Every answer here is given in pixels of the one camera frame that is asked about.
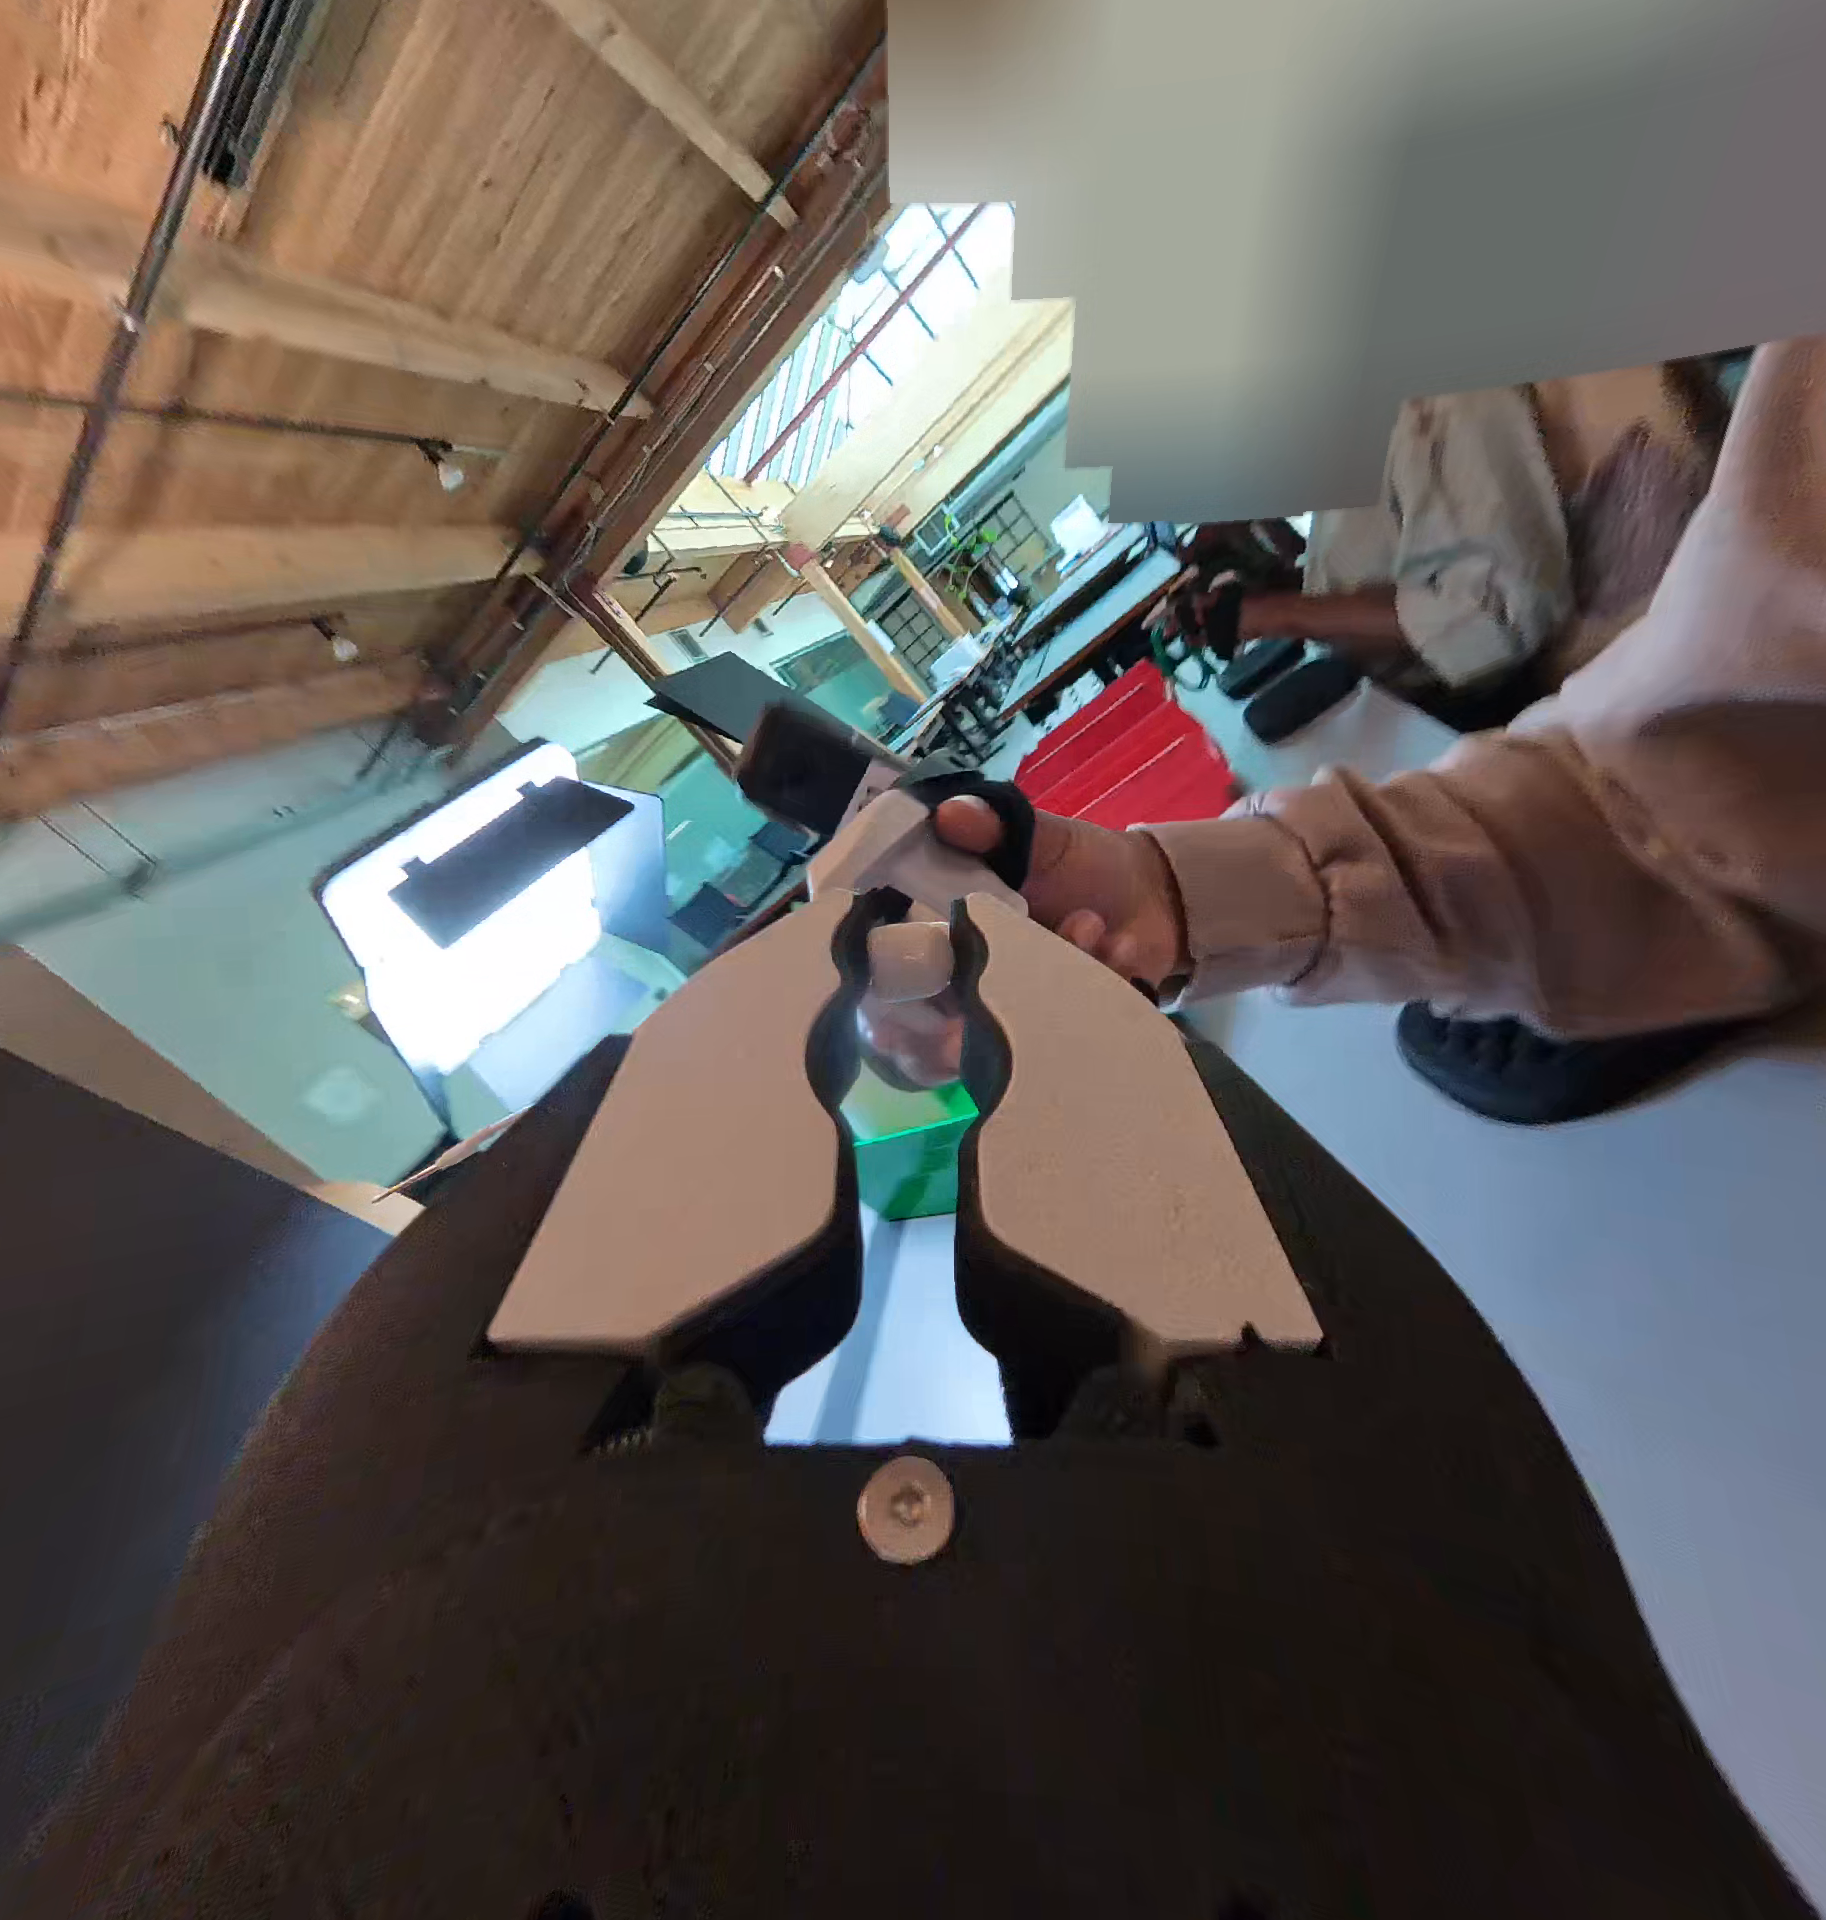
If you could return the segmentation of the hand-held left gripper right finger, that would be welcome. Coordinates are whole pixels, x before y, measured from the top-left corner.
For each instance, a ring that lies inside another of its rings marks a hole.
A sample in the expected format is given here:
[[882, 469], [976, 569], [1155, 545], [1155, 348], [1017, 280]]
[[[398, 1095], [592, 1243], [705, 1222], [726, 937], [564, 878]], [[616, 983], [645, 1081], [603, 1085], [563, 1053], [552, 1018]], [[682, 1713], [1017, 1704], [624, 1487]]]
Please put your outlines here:
[[994, 895], [951, 906], [963, 1010], [957, 1304], [1007, 1405], [1102, 1371], [1164, 1387], [1323, 1326], [1190, 1043], [1152, 1001]]

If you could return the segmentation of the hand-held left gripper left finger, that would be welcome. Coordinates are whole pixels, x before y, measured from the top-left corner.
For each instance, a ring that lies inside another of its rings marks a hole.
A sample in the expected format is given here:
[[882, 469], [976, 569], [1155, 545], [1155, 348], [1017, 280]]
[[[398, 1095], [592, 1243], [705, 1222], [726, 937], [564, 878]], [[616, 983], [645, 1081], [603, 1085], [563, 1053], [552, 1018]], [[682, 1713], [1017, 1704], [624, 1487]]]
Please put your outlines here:
[[759, 1406], [860, 1311], [843, 1102], [867, 906], [824, 895], [710, 960], [619, 1066], [491, 1323], [508, 1353], [705, 1365]]

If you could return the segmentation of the green plastic bin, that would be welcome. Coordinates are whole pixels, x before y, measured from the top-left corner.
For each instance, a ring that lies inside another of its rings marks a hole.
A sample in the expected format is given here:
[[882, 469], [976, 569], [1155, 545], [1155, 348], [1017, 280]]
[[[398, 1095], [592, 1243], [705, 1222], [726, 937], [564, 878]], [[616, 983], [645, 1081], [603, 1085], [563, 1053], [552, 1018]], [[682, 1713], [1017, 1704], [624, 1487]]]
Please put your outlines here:
[[843, 1114], [855, 1136], [860, 1202], [886, 1222], [957, 1211], [961, 1141], [978, 1119], [963, 1085], [901, 1089], [862, 1070]]

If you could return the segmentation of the red plastic bin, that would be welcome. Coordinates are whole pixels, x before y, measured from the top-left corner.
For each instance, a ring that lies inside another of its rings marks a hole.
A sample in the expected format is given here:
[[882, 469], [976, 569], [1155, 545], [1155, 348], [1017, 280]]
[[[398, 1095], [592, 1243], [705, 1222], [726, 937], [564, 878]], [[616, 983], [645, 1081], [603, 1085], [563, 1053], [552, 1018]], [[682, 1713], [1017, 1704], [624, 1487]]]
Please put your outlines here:
[[1213, 736], [1150, 658], [1052, 728], [1013, 782], [1038, 812], [1102, 830], [1203, 824], [1243, 795]]

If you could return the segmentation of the person's right forearm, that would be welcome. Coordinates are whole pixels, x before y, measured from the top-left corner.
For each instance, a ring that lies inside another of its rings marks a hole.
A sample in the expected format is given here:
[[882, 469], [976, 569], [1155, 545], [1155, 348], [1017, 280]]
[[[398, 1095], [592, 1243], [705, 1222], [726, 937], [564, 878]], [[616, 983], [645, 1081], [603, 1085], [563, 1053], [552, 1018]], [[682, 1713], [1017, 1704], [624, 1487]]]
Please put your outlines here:
[[1555, 696], [1147, 837], [1197, 993], [1610, 1036], [1826, 992], [1826, 334], [1755, 350], [1645, 616]]

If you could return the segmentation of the person's right hand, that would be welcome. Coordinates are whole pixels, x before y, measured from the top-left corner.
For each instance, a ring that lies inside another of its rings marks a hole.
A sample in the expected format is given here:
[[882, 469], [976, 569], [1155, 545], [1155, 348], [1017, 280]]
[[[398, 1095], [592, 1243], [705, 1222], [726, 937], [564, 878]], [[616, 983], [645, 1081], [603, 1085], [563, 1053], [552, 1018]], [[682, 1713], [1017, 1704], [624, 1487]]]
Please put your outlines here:
[[1102, 830], [1038, 812], [1024, 878], [1033, 921], [1121, 978], [1175, 997], [1193, 971], [1176, 876], [1144, 830]]

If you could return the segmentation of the black acoustic panel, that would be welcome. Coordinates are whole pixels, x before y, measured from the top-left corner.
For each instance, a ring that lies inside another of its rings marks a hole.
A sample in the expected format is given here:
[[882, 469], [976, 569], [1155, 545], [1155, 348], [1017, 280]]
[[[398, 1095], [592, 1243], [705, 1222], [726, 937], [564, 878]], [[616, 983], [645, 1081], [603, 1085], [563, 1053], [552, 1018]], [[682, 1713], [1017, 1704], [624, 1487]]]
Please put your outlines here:
[[649, 706], [678, 720], [708, 728], [732, 741], [751, 738], [771, 708], [812, 708], [799, 691], [788, 691], [736, 652], [720, 652], [686, 664], [678, 673], [658, 676], [652, 683]]

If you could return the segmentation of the potted green plant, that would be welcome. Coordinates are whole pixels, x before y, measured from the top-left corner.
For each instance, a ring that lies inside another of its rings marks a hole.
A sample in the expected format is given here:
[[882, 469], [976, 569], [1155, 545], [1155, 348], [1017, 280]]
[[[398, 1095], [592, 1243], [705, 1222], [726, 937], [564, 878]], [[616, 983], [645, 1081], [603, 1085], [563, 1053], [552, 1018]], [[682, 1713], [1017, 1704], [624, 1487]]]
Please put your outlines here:
[[951, 545], [936, 569], [936, 583], [963, 603], [994, 608], [1021, 590], [1021, 549], [1033, 534], [1032, 517], [1017, 495], [1002, 495], [973, 526], [948, 520]]

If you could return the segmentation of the black cutout sheet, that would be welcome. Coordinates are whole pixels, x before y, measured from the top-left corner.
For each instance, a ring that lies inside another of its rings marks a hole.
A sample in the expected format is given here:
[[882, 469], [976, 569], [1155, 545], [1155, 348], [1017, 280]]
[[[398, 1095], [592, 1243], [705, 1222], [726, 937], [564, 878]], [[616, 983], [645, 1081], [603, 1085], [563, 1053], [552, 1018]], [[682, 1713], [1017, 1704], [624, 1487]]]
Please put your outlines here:
[[407, 859], [389, 899], [426, 937], [454, 948], [631, 812], [631, 797], [583, 781], [531, 781], [513, 809], [443, 853]]

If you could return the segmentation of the lit white light box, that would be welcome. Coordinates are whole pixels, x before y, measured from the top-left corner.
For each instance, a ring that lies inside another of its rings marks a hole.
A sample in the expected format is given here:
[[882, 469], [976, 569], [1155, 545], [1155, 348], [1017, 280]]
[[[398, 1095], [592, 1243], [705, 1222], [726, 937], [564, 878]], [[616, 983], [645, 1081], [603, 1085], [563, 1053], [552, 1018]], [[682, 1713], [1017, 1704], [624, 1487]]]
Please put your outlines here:
[[407, 859], [443, 853], [513, 809], [518, 787], [552, 776], [583, 781], [569, 750], [524, 744], [315, 878], [311, 895], [348, 948], [380, 1032], [419, 1079], [446, 1081], [476, 1066], [516, 1101], [518, 1071], [545, 1085], [556, 1060], [570, 1062], [644, 1005], [645, 986], [621, 960], [664, 956], [656, 792], [583, 781], [635, 812], [454, 948], [426, 937], [389, 899]]

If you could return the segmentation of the long white office table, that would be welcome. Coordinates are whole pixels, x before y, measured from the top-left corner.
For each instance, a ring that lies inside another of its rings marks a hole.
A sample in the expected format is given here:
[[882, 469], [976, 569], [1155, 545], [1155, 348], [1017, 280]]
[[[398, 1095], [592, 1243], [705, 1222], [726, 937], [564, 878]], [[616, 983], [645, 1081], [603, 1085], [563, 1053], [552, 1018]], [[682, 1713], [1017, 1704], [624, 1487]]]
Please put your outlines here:
[[1140, 648], [1140, 621], [1180, 572], [1183, 527], [1140, 523], [1089, 552], [1069, 583], [1001, 637], [989, 720], [1045, 728], [1069, 685], [1114, 676]]

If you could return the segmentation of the metal ceiling conduit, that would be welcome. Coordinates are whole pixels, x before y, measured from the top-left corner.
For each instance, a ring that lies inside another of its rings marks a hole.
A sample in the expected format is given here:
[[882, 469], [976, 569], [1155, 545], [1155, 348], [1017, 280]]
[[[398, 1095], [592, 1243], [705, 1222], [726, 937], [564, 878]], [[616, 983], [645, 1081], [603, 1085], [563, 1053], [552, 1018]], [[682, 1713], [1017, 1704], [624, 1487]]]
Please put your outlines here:
[[166, 178], [159, 204], [146, 228], [142, 246], [135, 255], [135, 272], [109, 300], [109, 341], [98, 360], [95, 383], [80, 414], [80, 430], [64, 465], [63, 488], [55, 495], [49, 523], [45, 527], [45, 545], [37, 561], [30, 569], [30, 583], [25, 603], [18, 608], [13, 637], [5, 643], [5, 655], [0, 662], [0, 734], [13, 711], [15, 683], [25, 664], [30, 662], [37, 633], [45, 626], [45, 616], [55, 600], [64, 549], [74, 534], [74, 526], [85, 508], [85, 496], [91, 491], [92, 473], [106, 450], [109, 426], [117, 414], [117, 403], [126, 388], [126, 375], [135, 370], [135, 358], [152, 326], [152, 310], [161, 294], [161, 281], [172, 271], [181, 232], [187, 228], [190, 204], [195, 198], [195, 185], [203, 181], [203, 157], [213, 144], [213, 127], [220, 112], [226, 109], [226, 95], [235, 85], [235, 75], [250, 65], [256, 24], [263, 11], [263, 4], [223, 4], [213, 21], [211, 41], [205, 45], [205, 58], [195, 76], [193, 99], [187, 115], [181, 119], [177, 147], [172, 157], [172, 171]]

